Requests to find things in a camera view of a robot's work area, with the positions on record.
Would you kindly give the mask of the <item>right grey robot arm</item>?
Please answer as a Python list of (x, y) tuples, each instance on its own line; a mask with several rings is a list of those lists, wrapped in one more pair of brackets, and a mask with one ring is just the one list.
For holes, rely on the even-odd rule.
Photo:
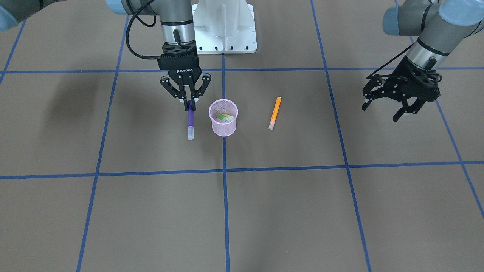
[[(116, 14), (130, 17), (125, 43), (139, 59), (156, 61), (167, 75), (160, 79), (168, 93), (183, 103), (186, 111), (196, 110), (196, 103), (204, 95), (211, 76), (199, 65), (195, 25), (189, 0), (107, 0), (107, 7)], [(131, 47), (130, 33), (135, 21), (148, 28), (157, 23), (162, 28), (164, 44), (158, 55), (142, 55)]]

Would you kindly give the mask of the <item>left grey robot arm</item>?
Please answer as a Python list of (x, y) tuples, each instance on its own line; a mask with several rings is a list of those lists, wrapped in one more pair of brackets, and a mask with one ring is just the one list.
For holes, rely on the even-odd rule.
[(466, 38), (483, 30), (482, 0), (406, 0), (386, 10), (382, 28), (390, 36), (416, 36), (388, 75), (372, 72), (362, 89), (366, 110), (377, 99), (401, 102), (393, 116), (397, 122), (405, 114), (417, 114), (425, 103), (440, 97), (439, 66)]

